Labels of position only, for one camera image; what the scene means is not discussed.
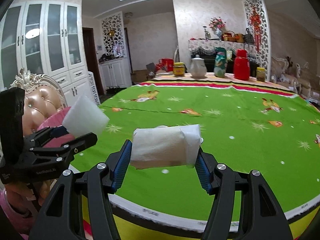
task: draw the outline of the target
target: flower vase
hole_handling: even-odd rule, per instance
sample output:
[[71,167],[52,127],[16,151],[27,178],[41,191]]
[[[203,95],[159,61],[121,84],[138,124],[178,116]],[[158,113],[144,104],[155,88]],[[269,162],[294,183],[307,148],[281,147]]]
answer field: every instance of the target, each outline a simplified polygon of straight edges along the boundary
[[222,31],[219,28],[217,28],[215,33],[216,33],[217,37],[219,38],[219,40],[221,40],[222,39]]

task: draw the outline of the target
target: white foam block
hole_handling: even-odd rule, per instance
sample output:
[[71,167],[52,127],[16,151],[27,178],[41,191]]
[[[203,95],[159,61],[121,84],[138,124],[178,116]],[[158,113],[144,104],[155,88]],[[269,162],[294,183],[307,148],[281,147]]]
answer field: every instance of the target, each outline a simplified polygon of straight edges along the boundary
[[85,95],[78,98],[62,121],[62,125],[75,137],[94,133],[99,135],[106,128],[109,118]]
[[198,124],[136,129],[130,165],[137,169],[179,165],[194,167],[202,142]]

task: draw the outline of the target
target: white cabinet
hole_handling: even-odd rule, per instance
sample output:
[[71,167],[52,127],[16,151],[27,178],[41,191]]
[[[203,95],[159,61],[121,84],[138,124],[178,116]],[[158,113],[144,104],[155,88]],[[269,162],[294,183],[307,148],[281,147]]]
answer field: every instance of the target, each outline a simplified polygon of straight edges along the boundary
[[65,47],[70,69],[84,65],[84,51],[81,24],[81,7],[73,3],[64,4]]
[[113,72],[116,86],[124,86],[124,74],[122,73],[121,62],[111,63],[111,71]]
[[68,106],[81,94],[93,98],[84,54],[81,5],[59,1],[12,4],[0,22],[0,90],[20,69],[47,74]]
[[126,88],[132,85],[129,66],[126,63],[127,60],[124,58],[100,65],[100,76],[104,90],[109,87]]
[[75,83],[72,83],[71,85],[64,87],[62,91],[68,106],[72,106],[83,94],[86,95],[90,100],[93,100],[88,78],[83,78]]

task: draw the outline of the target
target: red stripe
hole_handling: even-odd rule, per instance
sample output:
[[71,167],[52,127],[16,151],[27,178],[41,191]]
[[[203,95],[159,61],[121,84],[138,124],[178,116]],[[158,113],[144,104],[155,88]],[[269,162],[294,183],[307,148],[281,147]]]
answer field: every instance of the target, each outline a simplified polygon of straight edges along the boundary
[[143,82],[140,85],[155,85],[155,86],[196,86],[196,87],[212,87],[212,88],[228,88],[228,87],[234,87],[237,90],[248,90],[248,91],[255,91],[255,92],[264,92],[264,93],[271,93],[276,95],[282,95],[282,96],[292,96],[293,93],[286,93],[280,90],[269,90],[268,88],[258,88],[258,87],[250,87],[250,86],[238,86],[238,85],[223,85],[223,84],[214,84],[214,83],[147,83]]
[[256,92],[268,92],[268,93],[271,93],[271,94],[282,95],[282,96],[287,96],[287,97],[293,95],[292,93],[286,93],[286,92],[279,91],[279,90],[268,90],[267,88],[266,89],[261,89],[261,88],[258,88],[258,87],[242,87],[242,86],[237,86],[237,85],[233,85],[233,87],[235,89],[238,89],[238,90],[249,90],[249,91],[256,91]]
[[86,231],[90,236],[92,236],[91,226],[90,226],[90,224],[89,224],[87,221],[85,221],[85,220],[83,220],[83,229],[84,229],[84,231]]

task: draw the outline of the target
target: green bag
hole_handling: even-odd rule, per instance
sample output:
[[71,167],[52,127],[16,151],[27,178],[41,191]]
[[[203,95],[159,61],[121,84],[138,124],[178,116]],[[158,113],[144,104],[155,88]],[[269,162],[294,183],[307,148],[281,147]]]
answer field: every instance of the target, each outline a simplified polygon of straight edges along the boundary
[[214,75],[216,77],[224,78],[226,68],[228,65],[227,52],[225,48],[216,48],[217,56],[214,62]]

